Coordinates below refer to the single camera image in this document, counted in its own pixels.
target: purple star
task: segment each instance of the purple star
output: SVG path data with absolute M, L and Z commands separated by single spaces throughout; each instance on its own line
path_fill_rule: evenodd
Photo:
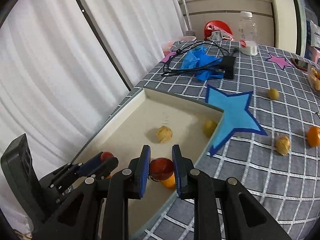
M 272 54 L 269 54 L 270 58 L 266 59 L 266 61 L 276 63 L 282 70 L 284 67 L 292 67 L 292 64 L 287 61 L 285 57 L 277 57 Z

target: mandarin orange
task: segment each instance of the mandarin orange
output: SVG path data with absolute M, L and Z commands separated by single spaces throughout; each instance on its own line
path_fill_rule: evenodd
M 317 147 L 320 145 L 320 128 L 311 126 L 307 133 L 307 140 L 311 147 Z

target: white curtain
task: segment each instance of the white curtain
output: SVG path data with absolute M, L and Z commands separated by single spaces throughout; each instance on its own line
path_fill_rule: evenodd
M 85 0 L 133 85 L 163 57 L 161 44 L 187 30 L 177 0 Z
M 0 156 L 26 133 L 39 178 L 70 161 L 128 93 L 75 0 L 19 0 L 0 29 L 0 66 Z M 0 189 L 8 221 L 27 232 L 2 171 Z

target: black power adapter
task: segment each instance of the black power adapter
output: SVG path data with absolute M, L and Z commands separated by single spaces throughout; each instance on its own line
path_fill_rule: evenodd
M 238 49 L 235 49 L 232 53 L 232 55 L 234 55 L 234 53 L 236 53 L 238 51 Z M 235 61 L 236 61 L 236 57 L 234 56 L 223 56 L 222 61 L 219 64 L 220 69 L 224 70 L 224 75 L 223 77 L 226 79 L 233 79 L 234 78 L 234 72 L 235 72 Z

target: glass bowl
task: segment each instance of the glass bowl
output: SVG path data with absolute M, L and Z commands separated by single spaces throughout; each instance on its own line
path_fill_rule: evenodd
M 308 80 L 313 90 L 320 95 L 320 69 L 309 64 L 308 65 Z

